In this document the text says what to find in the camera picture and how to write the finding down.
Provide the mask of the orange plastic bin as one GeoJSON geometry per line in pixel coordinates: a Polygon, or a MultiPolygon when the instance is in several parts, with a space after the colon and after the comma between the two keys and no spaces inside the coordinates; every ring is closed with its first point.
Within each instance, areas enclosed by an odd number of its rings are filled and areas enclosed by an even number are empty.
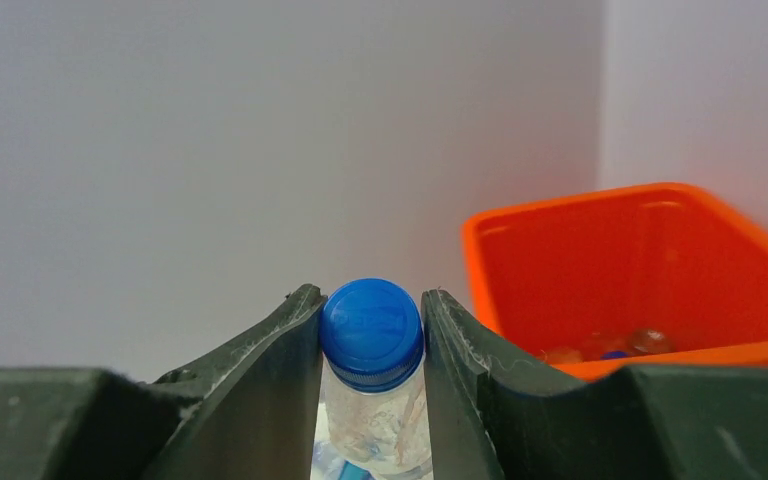
{"type": "MultiPolygon", "coordinates": [[[[504,207],[462,228],[475,315],[526,352],[663,331],[663,363],[768,366],[768,231],[713,194],[656,183],[504,207]]],[[[583,380],[632,357],[566,364],[583,380]]]]}

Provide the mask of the Pepsi bottle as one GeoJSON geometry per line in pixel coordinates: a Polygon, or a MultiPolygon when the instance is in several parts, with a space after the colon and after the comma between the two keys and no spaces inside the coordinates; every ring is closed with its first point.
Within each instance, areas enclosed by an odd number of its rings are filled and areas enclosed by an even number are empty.
{"type": "Polygon", "coordinates": [[[373,479],[431,479],[424,323],[399,285],[350,281],[319,316],[328,440],[373,479]]]}

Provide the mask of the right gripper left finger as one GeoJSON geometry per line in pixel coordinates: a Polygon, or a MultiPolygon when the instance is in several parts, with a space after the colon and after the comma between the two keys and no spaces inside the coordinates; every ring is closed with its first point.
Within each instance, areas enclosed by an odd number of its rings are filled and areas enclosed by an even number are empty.
{"type": "Polygon", "coordinates": [[[0,479],[305,479],[325,298],[311,284],[152,382],[0,368],[0,479]]]}

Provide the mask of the large orange crushed bottle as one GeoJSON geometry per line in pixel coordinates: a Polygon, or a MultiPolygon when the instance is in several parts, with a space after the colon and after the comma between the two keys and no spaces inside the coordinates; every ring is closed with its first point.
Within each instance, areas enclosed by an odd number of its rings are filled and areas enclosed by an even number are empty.
{"type": "Polygon", "coordinates": [[[626,334],[593,332],[576,346],[542,350],[537,358],[550,365],[674,353],[675,344],[663,331],[640,328],[626,334]]]}

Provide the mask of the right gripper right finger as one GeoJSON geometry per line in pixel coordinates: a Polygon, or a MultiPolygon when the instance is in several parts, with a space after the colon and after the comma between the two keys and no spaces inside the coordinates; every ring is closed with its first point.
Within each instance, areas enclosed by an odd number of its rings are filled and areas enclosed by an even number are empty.
{"type": "Polygon", "coordinates": [[[768,368],[632,364],[587,383],[421,298],[438,479],[768,479],[768,368]]]}

